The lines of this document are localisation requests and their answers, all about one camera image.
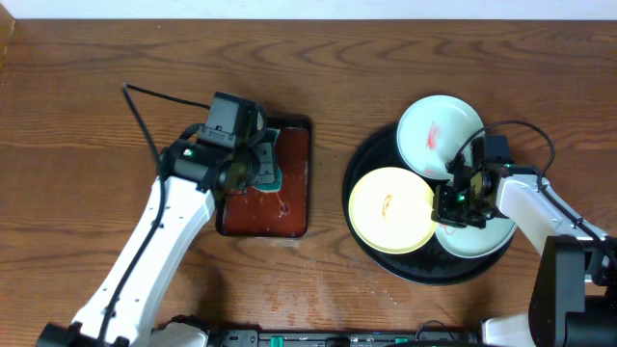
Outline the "green yellow sponge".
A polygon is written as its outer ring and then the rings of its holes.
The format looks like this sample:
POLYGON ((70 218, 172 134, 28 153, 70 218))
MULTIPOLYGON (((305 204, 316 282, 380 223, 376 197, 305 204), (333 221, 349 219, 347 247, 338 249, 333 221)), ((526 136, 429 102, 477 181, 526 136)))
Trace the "green yellow sponge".
POLYGON ((260 192, 276 193, 282 187, 282 170, 276 153, 279 134, 279 129, 267 128, 263 138, 255 145, 259 170, 254 187, 260 192))

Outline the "yellow plate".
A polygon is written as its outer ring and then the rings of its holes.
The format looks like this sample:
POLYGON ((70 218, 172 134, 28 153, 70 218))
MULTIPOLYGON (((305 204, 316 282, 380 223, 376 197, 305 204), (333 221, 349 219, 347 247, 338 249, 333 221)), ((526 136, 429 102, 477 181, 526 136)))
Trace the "yellow plate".
POLYGON ((409 170, 384 167, 365 174, 353 187, 347 212, 353 229, 370 248, 407 254, 434 235, 434 192, 409 170))

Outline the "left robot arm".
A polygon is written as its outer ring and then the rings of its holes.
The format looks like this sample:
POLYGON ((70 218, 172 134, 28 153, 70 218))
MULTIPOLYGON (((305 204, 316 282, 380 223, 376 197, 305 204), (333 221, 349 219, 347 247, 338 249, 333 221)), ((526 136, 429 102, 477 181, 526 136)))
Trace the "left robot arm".
POLYGON ((278 180, 263 108, 215 93, 207 120, 171 145, 151 145, 157 177, 144 213, 112 270, 64 328, 52 323, 39 346, 205 346, 209 331, 191 317, 155 326, 162 299, 199 231, 228 193, 278 180))

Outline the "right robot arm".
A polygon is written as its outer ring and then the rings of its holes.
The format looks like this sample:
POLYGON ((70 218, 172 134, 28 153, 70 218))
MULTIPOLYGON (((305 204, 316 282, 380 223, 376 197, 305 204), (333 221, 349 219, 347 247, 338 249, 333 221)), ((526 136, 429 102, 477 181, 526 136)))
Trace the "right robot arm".
POLYGON ((616 240, 575 212, 544 173, 513 162, 503 135, 472 135, 447 163, 453 181, 436 190, 432 218, 481 229, 511 220, 541 256, 525 313, 482 325, 490 345, 613 346, 616 343, 616 240))

